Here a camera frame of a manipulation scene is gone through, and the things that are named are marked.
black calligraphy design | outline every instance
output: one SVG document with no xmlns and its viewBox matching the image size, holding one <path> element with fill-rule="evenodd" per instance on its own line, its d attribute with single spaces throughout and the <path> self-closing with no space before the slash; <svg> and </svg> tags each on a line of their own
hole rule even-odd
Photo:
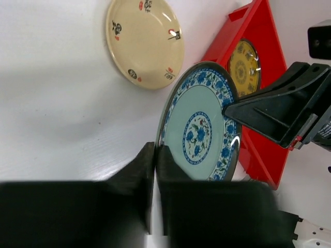
<svg viewBox="0 0 331 248">
<path fill-rule="evenodd" d="M 171 80 L 175 77 L 175 75 L 172 74 L 169 70 L 165 70 L 165 75 L 164 76 L 165 76 L 165 78 L 167 78 L 169 80 Z"/>
<path fill-rule="evenodd" d="M 129 75 L 130 75 L 133 79 L 137 79 L 137 74 L 135 73 L 134 70 L 129 69 L 129 70 L 128 70 L 128 73 L 129 73 Z"/>
<path fill-rule="evenodd" d="M 150 12 L 152 7 L 152 0 L 145 0 L 144 8 L 146 12 Z"/>
<path fill-rule="evenodd" d="M 120 32 L 122 31 L 122 26 L 119 23 L 113 22 L 113 31 L 115 32 L 115 35 L 119 35 Z"/>
</svg>

red plastic rack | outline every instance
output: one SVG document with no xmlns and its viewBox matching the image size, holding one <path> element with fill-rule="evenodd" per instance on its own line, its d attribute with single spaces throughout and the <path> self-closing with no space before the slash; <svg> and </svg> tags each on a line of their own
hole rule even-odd
<svg viewBox="0 0 331 248">
<path fill-rule="evenodd" d="M 270 85 L 287 69 L 274 18 L 268 0 L 254 0 L 236 9 L 221 28 L 203 57 L 228 67 L 228 61 L 240 39 L 250 40 L 261 63 L 261 88 Z M 253 179 L 277 189 L 289 150 L 243 127 L 239 161 Z"/>
</svg>

